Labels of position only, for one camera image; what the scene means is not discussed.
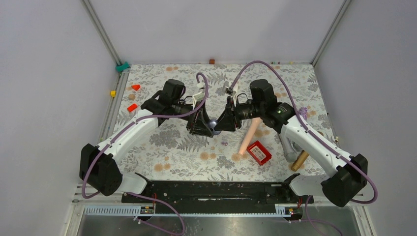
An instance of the red block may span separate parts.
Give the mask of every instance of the red block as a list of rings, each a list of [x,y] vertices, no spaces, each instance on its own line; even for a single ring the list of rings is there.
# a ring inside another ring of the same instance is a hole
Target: red block
[[[258,162],[259,165],[264,165],[272,157],[271,153],[259,141],[256,141],[248,146],[246,149],[248,153]]]
[[[132,85],[131,87],[132,87],[132,89],[134,89],[135,91],[138,91],[138,90],[141,88],[141,86],[140,86],[140,85]]]
[[[132,104],[130,107],[128,107],[127,108],[127,110],[129,111],[129,112],[132,112],[132,111],[134,111],[136,108],[138,108],[138,105],[136,105],[136,104]]]

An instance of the orange block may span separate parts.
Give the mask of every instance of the orange block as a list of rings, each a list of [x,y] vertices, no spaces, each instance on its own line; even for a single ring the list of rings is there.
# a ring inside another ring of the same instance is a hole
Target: orange block
[[[130,107],[128,107],[127,108],[127,110],[129,111],[129,112],[132,112],[132,111],[134,111],[136,108],[138,108],[138,105],[136,105],[136,104],[132,104]]]
[[[141,86],[140,86],[140,85],[132,85],[131,87],[132,87],[132,89],[134,89],[135,91],[138,91],[138,90],[141,88]]]

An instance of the foam tube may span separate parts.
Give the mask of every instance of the foam tube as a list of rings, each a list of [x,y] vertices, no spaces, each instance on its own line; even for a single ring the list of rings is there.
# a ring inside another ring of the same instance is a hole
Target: foam tube
[[[245,138],[243,139],[242,144],[240,145],[239,152],[238,152],[240,155],[243,155],[245,153],[247,146],[249,146],[249,143],[252,140],[252,137],[255,134],[255,131],[261,122],[262,122],[261,118],[252,119],[252,123],[250,123],[248,132],[246,133]]]

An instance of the red crate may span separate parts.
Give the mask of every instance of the red crate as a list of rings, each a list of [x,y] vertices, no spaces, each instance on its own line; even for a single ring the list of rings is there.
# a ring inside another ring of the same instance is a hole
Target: red crate
[[[246,149],[248,153],[258,162],[259,165],[264,165],[272,157],[271,153],[259,141],[256,141],[248,146]]]

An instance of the cable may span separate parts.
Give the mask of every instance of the cable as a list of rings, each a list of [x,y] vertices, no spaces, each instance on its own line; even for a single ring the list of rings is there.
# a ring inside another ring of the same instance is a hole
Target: cable
[[[245,95],[246,96],[246,101],[249,100],[249,98],[247,97],[247,94],[244,93],[244,92],[243,93],[240,93],[238,96],[236,96],[236,98],[239,98],[240,95]]]
[[[138,197],[138,198],[143,198],[143,199],[146,199],[146,200],[150,200],[150,201],[156,201],[156,202],[162,203],[162,204],[166,205],[167,207],[169,207],[178,216],[179,220],[181,221],[182,231],[181,231],[181,233],[174,233],[174,232],[170,232],[170,231],[168,231],[166,229],[163,229],[163,228],[161,228],[159,226],[153,225],[153,224],[151,224],[149,222],[146,222],[146,221],[139,220],[139,222],[142,222],[142,223],[144,223],[146,225],[149,225],[151,227],[154,227],[155,229],[164,231],[164,232],[166,232],[168,234],[172,234],[172,235],[183,235],[185,233],[185,223],[184,223],[184,220],[181,217],[181,215],[178,213],[178,211],[175,210],[175,208],[173,208],[171,205],[169,205],[168,203],[166,203],[166,202],[164,202],[162,200],[156,199],[156,198],[149,198],[149,197],[145,197],[145,196],[142,196],[142,195],[139,195],[139,194],[136,194],[136,193],[129,193],[129,192],[127,192],[127,194],[130,194],[130,195],[135,196],[135,197]]]
[[[298,209],[298,208],[300,208],[301,204],[302,204],[302,198],[300,197],[300,198],[298,199],[297,209]]]
[[[200,80],[199,80],[199,76],[201,76],[201,77],[203,77],[203,80],[204,80],[204,83],[205,83],[205,86],[206,86],[206,89],[205,89],[205,94],[204,94],[204,97],[203,97],[203,99],[202,99],[202,102],[194,109],[194,110],[192,110],[192,111],[190,111],[190,112],[187,112],[187,113],[184,113],[184,114],[181,114],[181,115],[171,115],[171,116],[167,116],[167,115],[150,115],[150,116],[144,116],[144,117],[140,117],[140,118],[138,118],[138,119],[136,119],[134,122],[132,122],[132,123],[130,123],[130,124],[128,124],[125,128],[123,128],[121,131],[119,131],[115,136],[114,136],[114,138],[112,138],[111,140],[110,140],[110,144],[106,144],[105,146],[104,146],[104,148],[98,153],[98,155],[93,159],[93,161],[91,162],[91,164],[90,164],[90,166],[89,166],[89,169],[87,170],[87,173],[86,173],[86,175],[84,176],[84,179],[83,179],[83,186],[82,186],[82,188],[81,188],[81,195],[83,196],[83,198],[85,198],[85,199],[89,199],[89,198],[92,198],[92,197],[94,197],[94,196],[96,196],[97,194],[99,194],[100,192],[99,191],[97,191],[97,192],[95,192],[95,193],[93,193],[93,194],[91,194],[91,195],[86,195],[86,185],[87,185],[87,180],[88,180],[88,178],[89,178],[89,176],[90,176],[90,174],[91,174],[91,171],[92,171],[92,168],[93,168],[93,166],[96,164],[96,162],[97,162],[97,160],[100,158],[100,156],[110,147],[110,145],[111,144],[113,144],[124,132],[126,132],[126,130],[128,130],[130,127],[132,127],[133,125],[135,125],[135,124],[137,124],[139,121],[141,121],[141,120],[144,120],[144,119],[148,119],[148,118],[181,118],[181,117],[186,117],[186,116],[189,116],[189,115],[191,115],[191,114],[193,114],[193,113],[196,113],[203,105],[204,105],[204,103],[206,102],[206,99],[207,99],[207,97],[209,96],[209,82],[208,82],[208,80],[207,80],[207,77],[203,74],[203,73],[201,73],[201,72],[199,72],[199,73],[197,73],[197,75],[196,75],[196,79],[197,79],[197,82],[199,83],[200,82]],[[145,197],[145,196],[142,196],[142,195],[138,195],[138,194],[134,194],[134,193],[129,193],[129,194],[131,194],[131,195],[133,195],[133,196],[136,196],[136,197],[140,197],[140,198],[144,198],[144,199],[148,199],[148,200],[151,200],[151,201],[157,201],[157,202],[160,202],[160,203],[162,203],[162,204],[164,204],[164,205],[166,205],[166,206],[168,206],[170,209],[172,209],[174,212],[175,212],[175,214],[177,214],[178,216],[179,216],[179,218],[180,218],[180,220],[181,220],[181,223],[182,223],[182,231],[183,232],[185,232],[185,225],[184,225],[184,221],[182,220],[182,218],[180,217],[180,215],[179,215],[179,213],[171,206],[171,205],[169,205],[168,203],[166,203],[166,202],[164,202],[164,201],[162,201],[162,200],[159,200],[159,199],[154,199],[154,198],[148,198],[148,197]],[[151,223],[148,223],[148,222],[145,222],[144,221],[144,223],[145,224],[147,224],[147,225],[149,225],[149,226],[151,226],[151,227],[154,227],[154,228],[157,228],[157,229],[160,229],[160,230],[162,230],[162,231],[164,231],[164,232],[166,232],[166,233],[169,233],[169,234],[174,234],[174,235],[182,235],[182,234],[178,234],[178,233],[173,233],[173,232],[169,232],[169,231],[166,231],[166,230],[164,230],[164,229],[162,229],[162,228],[159,228],[158,226],[155,226],[155,225],[152,225]]]
[[[359,201],[359,200],[355,200],[355,199],[351,199],[352,202],[354,203],[360,203],[360,204],[370,204],[376,201],[376,199],[378,198],[378,190],[376,185],[374,184],[374,182],[368,177],[367,174],[365,174],[361,169],[359,169],[355,164],[353,164],[352,162],[350,162],[347,158],[345,158],[344,156],[342,156],[340,153],[338,153],[336,150],[334,150],[332,147],[330,147],[329,145],[327,145],[325,142],[323,142],[323,140],[320,139],[319,136],[317,136],[316,134],[314,134],[311,130],[308,129],[307,125],[304,123],[303,118],[300,116],[300,114],[298,113],[297,107],[296,107],[296,103],[293,99],[293,96],[290,93],[290,90],[288,89],[287,84],[284,82],[284,80],[281,78],[281,76],[275,71],[275,69],[270,66],[268,63],[261,61],[261,60],[254,60],[250,63],[248,63],[247,65],[245,65],[242,70],[240,70],[240,72],[238,73],[238,75],[236,76],[235,80],[233,80],[233,83],[230,86],[230,89],[233,89],[233,87],[235,86],[235,84],[238,82],[240,76],[242,75],[242,73],[245,71],[245,69],[247,67],[249,67],[250,65],[253,65],[255,63],[260,63],[263,64],[265,66],[267,66],[277,77],[278,79],[281,81],[282,85],[284,86],[285,90],[287,91],[288,97],[291,100],[291,104],[294,108],[294,111],[296,113],[296,117],[298,119],[298,121],[301,123],[302,127],[311,135],[313,136],[314,139],[316,139],[321,145],[323,145],[327,150],[329,150],[331,153],[335,154],[338,158],[342,159],[344,162],[346,162],[347,164],[349,164],[350,166],[352,166],[359,174],[361,174],[366,181],[368,181],[368,183],[371,185],[373,191],[374,191],[374,197],[369,200],[369,201]]]
[[[308,222],[310,222],[310,224],[311,224],[311,226],[313,226],[313,228],[319,233],[319,234],[321,234],[321,235],[323,235],[323,236],[326,236],[323,232],[321,232],[319,229],[317,229],[317,227],[313,224],[313,222],[319,222],[318,220],[312,220],[312,219],[310,219],[310,216],[308,215],[308,210],[307,210],[307,206],[308,206],[308,201],[310,200],[310,198],[311,198],[312,196],[310,195],[310,196],[308,196],[308,198],[307,198],[307,201],[305,202],[305,215],[307,216],[307,221]],[[327,221],[324,221],[324,220],[321,220],[320,221],[320,223],[323,223],[323,224],[328,224],[328,225],[330,225],[330,226],[332,226],[335,230],[337,230],[339,233],[340,233],[340,235],[341,236],[343,236],[343,233],[342,233],[342,231],[338,228],[338,227],[336,227],[334,224],[332,224],[332,223],[330,223],[330,222],[327,222]]]

